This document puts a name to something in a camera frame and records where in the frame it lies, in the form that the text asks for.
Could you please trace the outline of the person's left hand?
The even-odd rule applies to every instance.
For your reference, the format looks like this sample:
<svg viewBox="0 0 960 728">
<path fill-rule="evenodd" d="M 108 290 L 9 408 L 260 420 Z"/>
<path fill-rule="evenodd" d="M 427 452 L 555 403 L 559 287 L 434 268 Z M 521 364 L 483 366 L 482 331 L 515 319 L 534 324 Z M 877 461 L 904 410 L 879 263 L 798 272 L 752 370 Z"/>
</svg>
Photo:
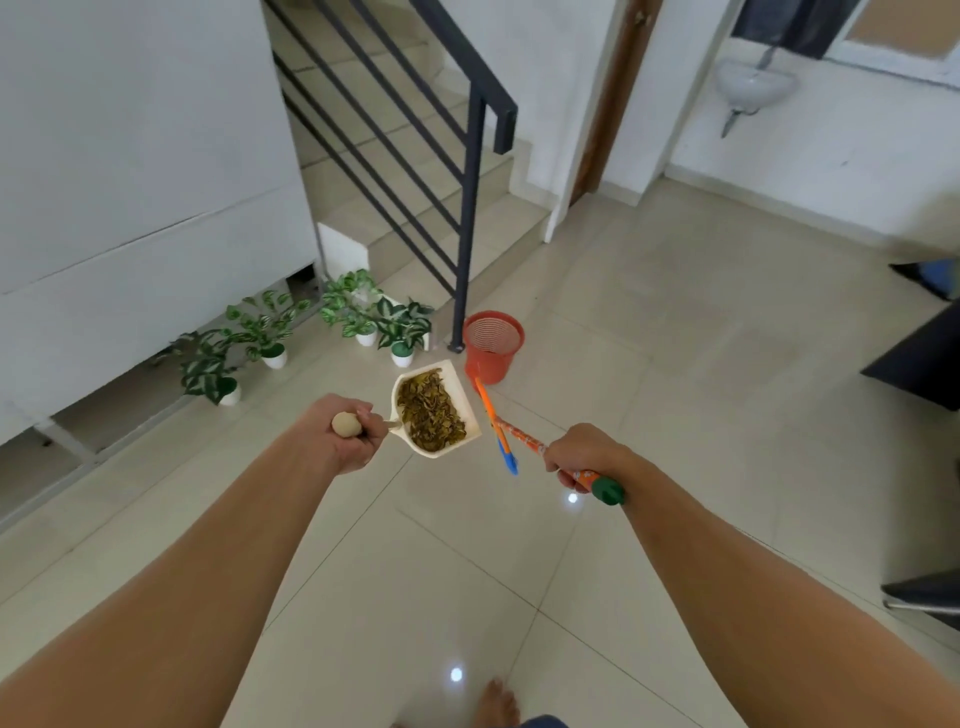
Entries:
<svg viewBox="0 0 960 728">
<path fill-rule="evenodd" d="M 355 415 L 355 404 L 369 404 L 341 394 L 325 394 L 309 405 L 297 419 L 294 429 L 301 434 L 319 462 L 338 476 L 361 470 L 354 468 L 356 437 L 337 433 L 334 422 L 341 414 Z"/>
</svg>

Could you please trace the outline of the person's right hand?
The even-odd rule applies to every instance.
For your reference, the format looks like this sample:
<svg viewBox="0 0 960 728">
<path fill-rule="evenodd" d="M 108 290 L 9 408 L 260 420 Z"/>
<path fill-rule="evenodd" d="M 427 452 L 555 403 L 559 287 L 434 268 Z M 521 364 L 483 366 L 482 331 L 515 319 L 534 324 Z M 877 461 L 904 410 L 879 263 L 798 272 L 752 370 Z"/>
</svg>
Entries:
<svg viewBox="0 0 960 728">
<path fill-rule="evenodd" d="M 593 465 L 591 471 L 616 480 L 626 495 L 636 489 L 637 473 L 642 471 L 642 458 L 627 445 L 619 443 L 591 423 L 574 424 L 552 443 L 591 443 Z"/>
</svg>

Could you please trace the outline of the orange patterned broom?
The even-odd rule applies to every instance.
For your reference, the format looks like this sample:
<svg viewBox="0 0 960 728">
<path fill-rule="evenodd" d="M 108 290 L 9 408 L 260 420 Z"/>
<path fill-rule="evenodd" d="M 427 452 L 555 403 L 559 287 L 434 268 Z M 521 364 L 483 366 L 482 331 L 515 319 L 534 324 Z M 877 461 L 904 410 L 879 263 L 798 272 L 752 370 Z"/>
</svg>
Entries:
<svg viewBox="0 0 960 728">
<path fill-rule="evenodd" d="M 475 376 L 472 379 L 472 384 L 486 410 L 486 417 L 497 437 L 505 464 L 508 470 L 516 476 L 519 473 L 519 465 L 516 457 L 512 453 L 509 439 L 511 438 L 521 443 L 540 456 L 546 453 L 546 444 L 498 416 L 497 410 L 480 377 Z M 561 469 L 560 472 L 564 473 L 573 481 L 574 485 L 571 487 L 573 490 L 584 494 L 589 493 L 603 504 L 616 506 L 623 505 L 626 502 L 626 492 L 617 480 L 589 469 Z"/>
</svg>

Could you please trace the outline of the cream dustpan with knob handle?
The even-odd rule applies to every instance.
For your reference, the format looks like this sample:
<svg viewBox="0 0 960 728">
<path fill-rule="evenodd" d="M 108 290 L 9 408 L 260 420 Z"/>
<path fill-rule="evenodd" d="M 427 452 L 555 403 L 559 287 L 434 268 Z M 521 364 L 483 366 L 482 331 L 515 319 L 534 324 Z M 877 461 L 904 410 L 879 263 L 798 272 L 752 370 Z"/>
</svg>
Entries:
<svg viewBox="0 0 960 728">
<path fill-rule="evenodd" d="M 402 419 L 402 397 L 401 390 L 403 386 L 411 380 L 415 380 L 422 375 L 433 374 L 440 385 L 442 391 L 447 395 L 449 407 L 455 411 L 459 421 L 462 422 L 463 437 L 454 443 L 449 443 L 444 447 L 435 450 L 424 449 L 411 435 L 411 429 L 408 423 Z M 410 449 L 417 455 L 436 459 L 448 455 L 462 446 L 472 443 L 482 435 L 481 425 L 474 413 L 466 389 L 460 379 L 458 371 L 450 359 L 441 360 L 433 365 L 427 365 L 412 370 L 402 370 L 393 383 L 390 392 L 390 415 L 386 419 L 386 427 L 390 434 L 394 434 L 405 442 Z"/>
</svg>

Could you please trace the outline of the person's right forearm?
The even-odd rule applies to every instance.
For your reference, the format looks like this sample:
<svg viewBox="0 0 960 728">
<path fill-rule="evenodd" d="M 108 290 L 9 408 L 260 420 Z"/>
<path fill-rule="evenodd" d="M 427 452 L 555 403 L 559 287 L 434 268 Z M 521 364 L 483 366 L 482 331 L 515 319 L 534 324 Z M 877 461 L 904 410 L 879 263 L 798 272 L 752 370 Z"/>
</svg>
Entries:
<svg viewBox="0 0 960 728">
<path fill-rule="evenodd" d="M 869 613 L 626 450 L 625 514 L 749 728 L 960 728 L 960 688 Z"/>
</svg>

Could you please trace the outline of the person's left forearm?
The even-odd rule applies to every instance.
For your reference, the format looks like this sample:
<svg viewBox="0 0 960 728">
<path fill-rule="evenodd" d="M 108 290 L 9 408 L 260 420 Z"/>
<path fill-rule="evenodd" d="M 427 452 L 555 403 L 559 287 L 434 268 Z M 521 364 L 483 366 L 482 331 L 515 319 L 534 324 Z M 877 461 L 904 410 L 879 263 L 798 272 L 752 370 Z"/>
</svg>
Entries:
<svg viewBox="0 0 960 728">
<path fill-rule="evenodd" d="M 336 473 L 278 438 L 164 552 L 0 683 L 0 728 L 220 728 Z"/>
</svg>

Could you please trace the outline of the pile of dry leaves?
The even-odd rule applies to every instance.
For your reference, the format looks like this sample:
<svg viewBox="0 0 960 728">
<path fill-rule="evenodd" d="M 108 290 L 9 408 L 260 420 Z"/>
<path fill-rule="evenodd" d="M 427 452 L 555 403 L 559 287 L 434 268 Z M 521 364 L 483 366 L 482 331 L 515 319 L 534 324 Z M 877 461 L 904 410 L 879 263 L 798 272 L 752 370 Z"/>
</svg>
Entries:
<svg viewBox="0 0 960 728">
<path fill-rule="evenodd" d="M 467 439 L 466 423 L 434 367 L 403 378 L 394 396 L 403 430 L 413 445 L 438 455 Z"/>
</svg>

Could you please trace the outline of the potted plant in white pot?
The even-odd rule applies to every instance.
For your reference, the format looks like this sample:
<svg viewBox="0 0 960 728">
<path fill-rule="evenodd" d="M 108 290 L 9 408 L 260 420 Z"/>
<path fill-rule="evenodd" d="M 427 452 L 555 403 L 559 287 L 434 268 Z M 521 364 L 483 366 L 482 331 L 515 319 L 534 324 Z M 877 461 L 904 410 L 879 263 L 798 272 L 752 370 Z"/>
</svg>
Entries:
<svg viewBox="0 0 960 728">
<path fill-rule="evenodd" d="M 239 347 L 248 361 L 282 370 L 288 362 L 285 342 L 293 334 L 294 322 L 312 306 L 310 299 L 294 300 L 289 292 L 267 289 L 228 306 L 220 335 L 228 346 Z"/>
<path fill-rule="evenodd" d="M 432 332 L 430 317 L 434 311 L 432 306 L 413 299 L 397 302 L 385 295 L 380 297 L 374 317 L 378 350 L 389 350 L 390 358 L 398 368 L 410 368 L 416 349 L 426 350 L 426 337 Z"/>
<path fill-rule="evenodd" d="M 325 283 L 318 315 L 330 327 L 341 326 L 343 338 L 374 347 L 378 341 L 378 304 L 383 297 L 367 269 L 347 271 Z"/>
<path fill-rule="evenodd" d="M 152 356 L 148 363 L 159 366 L 169 358 L 178 361 L 179 382 L 184 394 L 203 397 L 217 407 L 234 407 L 242 399 L 242 388 L 229 364 L 235 336 L 230 329 L 210 329 L 180 334 Z"/>
</svg>

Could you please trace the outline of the black metal stair railing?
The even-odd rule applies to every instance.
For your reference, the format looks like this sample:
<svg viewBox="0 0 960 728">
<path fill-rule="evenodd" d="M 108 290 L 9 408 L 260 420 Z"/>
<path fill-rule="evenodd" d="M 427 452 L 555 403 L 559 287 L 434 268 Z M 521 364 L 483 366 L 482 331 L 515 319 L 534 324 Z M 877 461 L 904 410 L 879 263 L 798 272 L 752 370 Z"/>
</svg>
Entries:
<svg viewBox="0 0 960 728">
<path fill-rule="evenodd" d="M 310 2 L 353 52 L 354 58 L 366 68 L 367 74 L 378 89 L 386 94 L 416 134 L 426 143 L 436 160 L 455 180 L 462 194 L 459 217 L 452 215 L 426 179 L 415 170 L 389 134 L 371 116 L 354 91 L 347 87 L 331 64 L 311 44 L 294 19 L 282 8 L 281 0 L 263 0 L 272 16 L 313 63 L 311 69 L 320 72 L 330 82 L 341 99 L 353 110 L 354 115 L 358 116 L 361 127 L 372 133 L 373 138 L 379 141 L 387 154 L 395 160 L 406 178 L 444 219 L 458 241 L 457 256 L 452 258 L 442 250 L 440 244 L 418 220 L 410 206 L 381 175 L 378 167 L 371 162 L 359 145 L 354 143 L 328 108 L 308 89 L 299 71 L 292 69 L 277 51 L 272 51 L 274 65 L 283 82 L 292 87 L 295 93 L 295 97 L 291 97 L 286 88 L 282 87 L 281 94 L 286 109 L 324 151 L 325 159 L 333 161 L 339 167 L 354 188 L 373 207 L 377 216 L 398 235 L 421 267 L 446 293 L 452 296 L 452 333 L 448 348 L 454 353 L 462 353 L 466 348 L 465 328 L 470 290 L 468 271 L 474 255 L 476 206 L 481 184 L 486 111 L 491 108 L 497 117 L 491 151 L 494 154 L 505 155 L 512 151 L 514 146 L 519 108 L 493 70 L 444 9 L 440 0 L 411 0 L 411 3 L 414 14 L 425 23 L 426 28 L 441 47 L 466 72 L 469 92 L 464 124 L 454 119 L 430 83 L 414 68 L 365 1 L 348 0 L 355 14 L 376 35 L 416 90 L 434 108 L 436 116 L 463 146 L 463 162 L 456 162 L 442 147 L 438 137 L 426 127 L 426 123 L 415 115 L 410 103 L 402 99 L 398 87 L 386 77 L 374 58 L 362 48 L 360 41 L 330 5 L 329 0 L 310 0 Z"/>
</svg>

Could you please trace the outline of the white panel counter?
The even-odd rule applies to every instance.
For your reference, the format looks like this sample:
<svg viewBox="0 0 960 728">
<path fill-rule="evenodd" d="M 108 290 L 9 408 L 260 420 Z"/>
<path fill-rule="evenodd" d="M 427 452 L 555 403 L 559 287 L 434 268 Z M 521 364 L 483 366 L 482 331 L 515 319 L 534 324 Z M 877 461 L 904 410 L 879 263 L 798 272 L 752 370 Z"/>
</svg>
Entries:
<svg viewBox="0 0 960 728">
<path fill-rule="evenodd" d="M 0 0 L 0 448 L 319 249 L 264 0 Z"/>
</svg>

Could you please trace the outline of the black furniture panel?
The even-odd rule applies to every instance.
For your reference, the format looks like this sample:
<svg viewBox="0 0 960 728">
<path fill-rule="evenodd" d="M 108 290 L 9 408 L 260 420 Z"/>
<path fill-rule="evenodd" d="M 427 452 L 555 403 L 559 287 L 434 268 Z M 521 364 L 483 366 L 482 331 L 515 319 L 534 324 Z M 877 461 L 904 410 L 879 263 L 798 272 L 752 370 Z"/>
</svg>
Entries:
<svg viewBox="0 0 960 728">
<path fill-rule="evenodd" d="M 960 411 L 960 299 L 871 362 L 861 375 Z"/>
</svg>

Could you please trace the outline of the black chair with metal leg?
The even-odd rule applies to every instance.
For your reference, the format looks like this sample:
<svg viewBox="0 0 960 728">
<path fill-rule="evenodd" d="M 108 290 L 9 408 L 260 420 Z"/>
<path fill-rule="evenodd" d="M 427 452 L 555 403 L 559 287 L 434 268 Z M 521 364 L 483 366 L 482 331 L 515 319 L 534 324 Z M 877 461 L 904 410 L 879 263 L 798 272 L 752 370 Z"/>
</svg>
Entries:
<svg viewBox="0 0 960 728">
<path fill-rule="evenodd" d="M 916 611 L 960 633 L 960 566 L 882 584 L 889 610 Z"/>
</svg>

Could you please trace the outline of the black and blue seat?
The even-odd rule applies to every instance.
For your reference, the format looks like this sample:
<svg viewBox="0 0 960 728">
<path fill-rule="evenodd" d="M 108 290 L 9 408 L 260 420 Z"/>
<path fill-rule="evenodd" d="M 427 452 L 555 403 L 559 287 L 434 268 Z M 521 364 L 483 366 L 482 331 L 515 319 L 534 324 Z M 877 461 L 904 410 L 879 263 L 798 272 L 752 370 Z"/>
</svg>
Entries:
<svg viewBox="0 0 960 728">
<path fill-rule="evenodd" d="M 942 301 L 960 299 L 960 256 L 890 263 L 888 267 Z"/>
</svg>

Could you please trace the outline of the brown wooden door frame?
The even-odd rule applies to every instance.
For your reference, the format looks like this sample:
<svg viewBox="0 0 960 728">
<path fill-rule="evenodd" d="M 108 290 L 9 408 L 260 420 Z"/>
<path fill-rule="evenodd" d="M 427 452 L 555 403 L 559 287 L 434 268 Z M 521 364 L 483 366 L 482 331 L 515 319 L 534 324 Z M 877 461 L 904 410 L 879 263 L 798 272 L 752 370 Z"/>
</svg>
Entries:
<svg viewBox="0 0 960 728">
<path fill-rule="evenodd" d="M 616 43 L 582 150 L 570 206 L 599 188 L 664 2 L 626 0 L 626 6 L 620 13 L 615 25 Z"/>
</svg>

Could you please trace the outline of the white wall sink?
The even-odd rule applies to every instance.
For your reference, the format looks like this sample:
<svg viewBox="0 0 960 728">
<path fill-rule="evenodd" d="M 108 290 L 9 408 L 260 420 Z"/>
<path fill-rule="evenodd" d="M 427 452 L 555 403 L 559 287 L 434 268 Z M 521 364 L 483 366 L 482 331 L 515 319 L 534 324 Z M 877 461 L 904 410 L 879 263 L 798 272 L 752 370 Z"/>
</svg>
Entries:
<svg viewBox="0 0 960 728">
<path fill-rule="evenodd" d="M 796 75 L 759 68 L 733 58 L 715 67 L 718 91 L 736 115 L 751 116 L 785 101 L 800 85 Z"/>
</svg>

